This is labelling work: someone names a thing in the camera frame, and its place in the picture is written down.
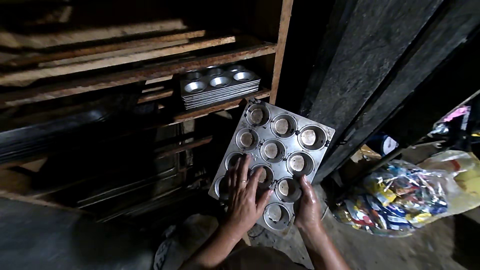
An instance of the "finger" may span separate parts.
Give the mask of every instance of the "finger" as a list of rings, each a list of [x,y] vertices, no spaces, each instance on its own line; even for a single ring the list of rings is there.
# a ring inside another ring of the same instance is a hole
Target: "finger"
[[[260,199],[257,202],[257,213],[260,215],[264,212],[265,207],[268,204],[268,200],[270,200],[270,196],[272,195],[273,190],[269,189],[268,191],[265,191]]]
[[[313,190],[312,184],[308,182],[307,177],[305,175],[302,175],[300,177],[300,186],[303,190],[303,196],[305,196],[309,201],[312,201],[312,202],[317,201],[317,195]]]
[[[248,166],[250,165],[250,161],[252,160],[252,156],[250,154],[245,154],[242,158],[242,163],[238,168],[237,174],[237,186],[241,188],[245,188],[247,186],[247,179],[248,179]]]
[[[235,163],[235,166],[233,166],[230,173],[230,177],[231,177],[230,185],[232,187],[232,190],[234,190],[237,187],[237,177],[238,177],[237,171],[239,169],[239,166],[240,166],[240,159],[237,160],[237,162]]]
[[[250,180],[247,183],[247,188],[249,191],[253,191],[253,194],[255,194],[257,187],[258,187],[258,179],[260,178],[260,175],[262,174],[262,167],[258,167],[250,177]]]
[[[227,175],[226,177],[228,177],[228,192],[231,191],[232,189],[232,182],[233,182],[233,172],[234,172],[235,168],[230,168],[228,171],[227,171]]]

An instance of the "metal muffin tin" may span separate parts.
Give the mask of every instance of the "metal muffin tin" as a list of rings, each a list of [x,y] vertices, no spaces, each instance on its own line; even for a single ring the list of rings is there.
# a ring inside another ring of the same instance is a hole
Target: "metal muffin tin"
[[[209,68],[186,73],[180,80],[180,95],[186,109],[223,101],[258,90],[260,77],[241,65]]]
[[[260,190],[274,189],[259,225],[286,236],[294,221],[294,203],[301,197],[299,178],[312,182],[335,130],[269,103],[250,100],[223,156],[209,195],[228,199],[222,181],[244,153],[253,155],[250,173],[263,167]]]

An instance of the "clear plastic bag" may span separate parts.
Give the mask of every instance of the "clear plastic bag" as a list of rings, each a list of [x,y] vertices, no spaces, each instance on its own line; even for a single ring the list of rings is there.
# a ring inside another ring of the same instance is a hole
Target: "clear plastic bag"
[[[339,222],[372,234],[407,236],[479,206],[479,181],[480,161],[471,153],[445,151],[418,166],[392,160],[353,187],[333,213]]]

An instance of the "hand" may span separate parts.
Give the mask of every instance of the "hand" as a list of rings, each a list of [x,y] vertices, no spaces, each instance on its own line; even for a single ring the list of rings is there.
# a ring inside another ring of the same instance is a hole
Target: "hand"
[[[303,195],[300,201],[300,209],[298,215],[295,217],[295,225],[305,232],[315,232],[322,226],[322,218],[320,216],[320,203],[317,195],[313,190],[307,177],[302,175],[300,178],[300,186],[303,190]]]
[[[228,171],[229,197],[224,228],[239,239],[261,217],[273,193],[273,190],[265,191],[255,202],[258,178],[262,171],[259,168],[249,177],[248,168],[251,160],[251,155],[244,155],[237,161],[235,167]]]

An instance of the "stack of baking trays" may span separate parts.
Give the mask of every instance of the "stack of baking trays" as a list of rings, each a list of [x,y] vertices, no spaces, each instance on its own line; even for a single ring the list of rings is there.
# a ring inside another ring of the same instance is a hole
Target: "stack of baking trays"
[[[255,92],[259,84],[260,78],[241,65],[192,71],[180,80],[181,98],[193,109]]]

